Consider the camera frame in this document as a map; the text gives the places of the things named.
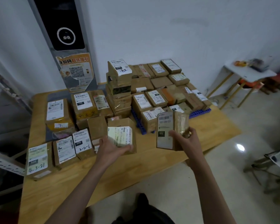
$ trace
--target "tiled floor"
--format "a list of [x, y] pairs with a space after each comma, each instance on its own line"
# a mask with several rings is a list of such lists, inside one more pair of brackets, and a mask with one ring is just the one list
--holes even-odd
[[[223, 98], [217, 98], [219, 106]], [[228, 104], [223, 112], [243, 131], [206, 155], [219, 187], [237, 223], [280, 223], [280, 207], [265, 195], [251, 173], [243, 168], [273, 149], [280, 149], [280, 92], [252, 94], [239, 108]], [[235, 145], [245, 147], [244, 152]], [[203, 223], [194, 175], [184, 163], [153, 175], [91, 207], [94, 223], [129, 218], [135, 196], [146, 193], [150, 204], [166, 212], [175, 223]]]

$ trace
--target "qr code sticker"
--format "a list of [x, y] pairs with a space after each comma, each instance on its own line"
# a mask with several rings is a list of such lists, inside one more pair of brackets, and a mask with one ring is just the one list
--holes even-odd
[[85, 77], [83, 67], [70, 67], [70, 73], [73, 78]]

